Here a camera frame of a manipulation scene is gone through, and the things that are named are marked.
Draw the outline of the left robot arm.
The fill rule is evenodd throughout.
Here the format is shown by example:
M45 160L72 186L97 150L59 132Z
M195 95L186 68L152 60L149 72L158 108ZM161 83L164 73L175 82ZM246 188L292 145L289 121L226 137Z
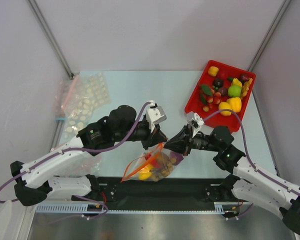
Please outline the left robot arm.
M15 177L14 192L23 206L34 206L46 199L97 200L101 194L92 174L63 177L61 171L74 163L114 150L119 144L141 142L147 150L167 141L160 123L167 118L161 106L152 103L147 110L121 105L97 122L88 124L61 147L30 163L10 165Z

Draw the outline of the clear zip bag orange zipper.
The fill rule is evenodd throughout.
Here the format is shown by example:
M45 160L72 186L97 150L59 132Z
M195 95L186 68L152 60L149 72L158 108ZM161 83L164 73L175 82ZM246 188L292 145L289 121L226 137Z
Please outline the clear zip bag orange zipper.
M164 143L159 143L132 160L127 165L121 182L129 180L158 182L167 178L183 161L184 156L164 146Z

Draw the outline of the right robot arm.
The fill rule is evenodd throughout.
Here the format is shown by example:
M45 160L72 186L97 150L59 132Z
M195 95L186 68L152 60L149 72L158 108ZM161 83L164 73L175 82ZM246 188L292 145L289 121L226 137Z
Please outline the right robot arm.
M300 186L272 174L254 163L247 151L237 149L234 137L226 126L218 126L209 134L198 132L185 125L164 148L183 156L191 150L216 152L215 164L229 175L220 188L221 196L234 198L261 207L282 220L284 225L300 235Z

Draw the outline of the purple onion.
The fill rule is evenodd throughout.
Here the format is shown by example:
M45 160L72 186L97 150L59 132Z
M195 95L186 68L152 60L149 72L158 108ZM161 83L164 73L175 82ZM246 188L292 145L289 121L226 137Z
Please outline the purple onion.
M173 165L178 165L184 159L183 155L174 151L169 153L169 160Z

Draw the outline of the orange yellow mango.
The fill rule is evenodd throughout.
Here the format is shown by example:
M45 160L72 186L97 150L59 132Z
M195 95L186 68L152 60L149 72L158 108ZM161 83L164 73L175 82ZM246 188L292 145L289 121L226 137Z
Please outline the orange yellow mango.
M153 166L151 164L148 164L145 167L143 167L138 173L138 179L140 181L145 181L148 178L150 178L152 176L152 168Z

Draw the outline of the red chili pepper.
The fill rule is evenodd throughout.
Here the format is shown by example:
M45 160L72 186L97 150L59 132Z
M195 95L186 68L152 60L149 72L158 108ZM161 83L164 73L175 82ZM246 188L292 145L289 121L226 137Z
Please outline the red chili pepper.
M154 155L153 154L147 154L146 156L145 156L145 162L146 162L146 164L147 165L151 165L151 166L153 166L154 168L159 168L159 167L161 167L161 164L159 163L159 161L157 160L157 158L156 157L154 157Z

